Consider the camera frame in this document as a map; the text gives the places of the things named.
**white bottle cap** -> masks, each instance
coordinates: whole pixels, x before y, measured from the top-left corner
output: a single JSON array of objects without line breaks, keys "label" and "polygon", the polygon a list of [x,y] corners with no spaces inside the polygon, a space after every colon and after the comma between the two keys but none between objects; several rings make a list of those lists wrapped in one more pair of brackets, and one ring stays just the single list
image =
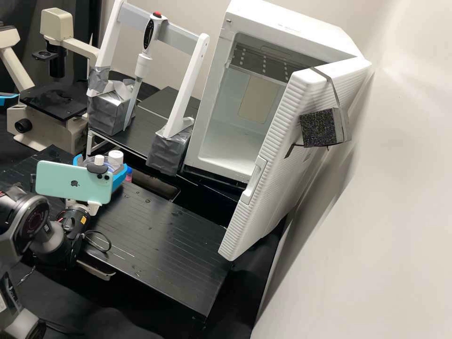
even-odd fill
[{"label": "white bottle cap", "polygon": [[122,163],[124,162],[124,153],[118,150],[112,150],[108,152],[108,162],[116,162],[119,165],[122,165]]},{"label": "white bottle cap", "polygon": [[94,157],[94,164],[97,166],[102,166],[104,164],[104,156],[98,154]]}]

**taped base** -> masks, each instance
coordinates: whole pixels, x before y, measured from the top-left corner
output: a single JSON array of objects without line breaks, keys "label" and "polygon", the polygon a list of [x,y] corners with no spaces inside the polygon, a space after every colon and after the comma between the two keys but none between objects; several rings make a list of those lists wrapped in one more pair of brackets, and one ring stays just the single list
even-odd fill
[{"label": "taped base", "polygon": [[193,126],[187,127],[171,138],[162,136],[164,128],[155,133],[146,165],[163,174],[175,176],[182,166]]}]

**blue holder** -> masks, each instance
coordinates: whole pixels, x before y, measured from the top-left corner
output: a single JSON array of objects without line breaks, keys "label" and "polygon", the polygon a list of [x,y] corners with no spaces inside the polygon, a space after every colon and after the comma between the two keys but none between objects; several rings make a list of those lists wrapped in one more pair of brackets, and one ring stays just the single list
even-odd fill
[{"label": "blue holder", "polygon": [[[81,166],[83,164],[83,156],[79,154],[74,157],[72,165]],[[127,171],[129,167],[127,164],[122,164],[117,170],[112,171],[111,168],[108,169],[108,172],[113,176],[113,186],[112,192],[116,191],[116,189],[122,184],[122,182],[126,179]]]}]

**bottle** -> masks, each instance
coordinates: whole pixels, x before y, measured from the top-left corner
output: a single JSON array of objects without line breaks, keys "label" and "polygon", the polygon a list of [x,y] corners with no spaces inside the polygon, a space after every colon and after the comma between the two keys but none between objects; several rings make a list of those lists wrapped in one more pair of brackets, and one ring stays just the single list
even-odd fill
[{"label": "bottle", "polygon": [[126,181],[132,182],[132,168],[127,167]]}]

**black table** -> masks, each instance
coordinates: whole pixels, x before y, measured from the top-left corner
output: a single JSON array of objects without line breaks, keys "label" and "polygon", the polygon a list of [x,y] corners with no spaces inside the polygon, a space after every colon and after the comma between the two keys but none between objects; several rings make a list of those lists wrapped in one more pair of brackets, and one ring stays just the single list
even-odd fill
[{"label": "black table", "polygon": [[[29,191],[39,160],[72,163],[72,156],[48,147],[0,173],[0,190],[20,183]],[[49,202],[54,218],[64,203]],[[113,247],[103,254],[86,245],[87,254],[207,317],[231,267],[217,253],[226,229],[128,182],[92,218],[90,229],[104,233]]]}]

